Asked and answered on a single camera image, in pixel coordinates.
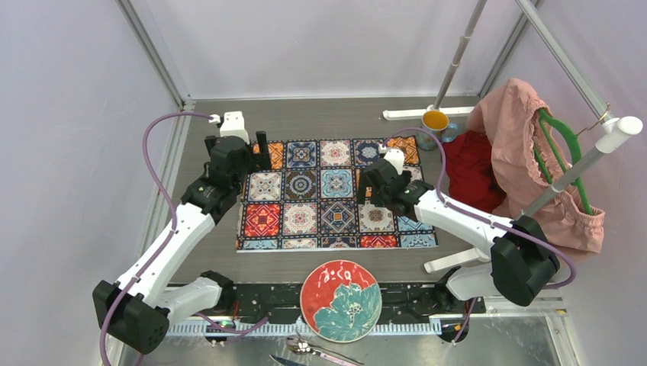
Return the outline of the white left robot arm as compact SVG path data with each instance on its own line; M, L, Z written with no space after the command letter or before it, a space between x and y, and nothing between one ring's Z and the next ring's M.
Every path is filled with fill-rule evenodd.
M210 159L203 174L181 197L164 232L115 282L100 281L92 292L102 331L148 355L170 327L203 310L229 313L233 281L215 271L167 291L172 276L193 248L218 225L243 191L248 175L272 167L266 133L256 134L258 149L238 136L205 138Z

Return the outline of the colourful patterned placemat cloth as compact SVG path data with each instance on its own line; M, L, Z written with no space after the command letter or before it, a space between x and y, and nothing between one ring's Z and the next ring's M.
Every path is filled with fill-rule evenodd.
M272 168L243 187L239 252L422 249L435 229L356 198L356 173L376 162L383 139L269 143Z

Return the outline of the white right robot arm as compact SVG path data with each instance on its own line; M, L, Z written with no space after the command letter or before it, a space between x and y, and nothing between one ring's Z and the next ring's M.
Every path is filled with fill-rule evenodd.
M560 270L558 256L531 217L511 220L456 203L387 159L364 168L359 182L361 201L370 188L371 204L396 217L440 228L472 246L470 259L480 265L465 267L463 260L426 265L430 272L447 270L435 293L437 305L446 312L457 311L467 300L489 296L527 307Z

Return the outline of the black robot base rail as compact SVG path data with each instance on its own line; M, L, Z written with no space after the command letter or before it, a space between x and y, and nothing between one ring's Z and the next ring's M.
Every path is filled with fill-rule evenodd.
M432 316L461 319L469 303L443 307L433 296L434 283L380 282L382 308L379 325L426 323ZM291 324L301 319L301 285L297 283L235 284L235 299L228 308L201 311L205 316L234 317L253 324L267 317L271 324Z

